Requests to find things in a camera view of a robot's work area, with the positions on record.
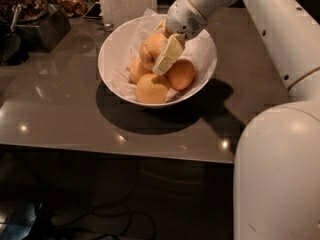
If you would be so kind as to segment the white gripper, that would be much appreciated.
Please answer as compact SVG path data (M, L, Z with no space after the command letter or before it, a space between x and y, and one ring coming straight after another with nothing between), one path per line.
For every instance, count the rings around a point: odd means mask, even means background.
M153 73L164 75L185 50L185 39L195 38L207 27L208 20L214 13L236 1L176 0L168 9L166 20L161 20L153 30L166 37L152 68Z

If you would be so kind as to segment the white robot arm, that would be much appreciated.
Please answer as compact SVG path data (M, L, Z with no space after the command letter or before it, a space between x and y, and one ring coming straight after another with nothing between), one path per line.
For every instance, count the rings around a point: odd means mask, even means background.
M162 75L219 9L237 0L176 0L159 28ZM296 0L241 0L290 102L256 116L236 150L234 240L320 240L320 25Z

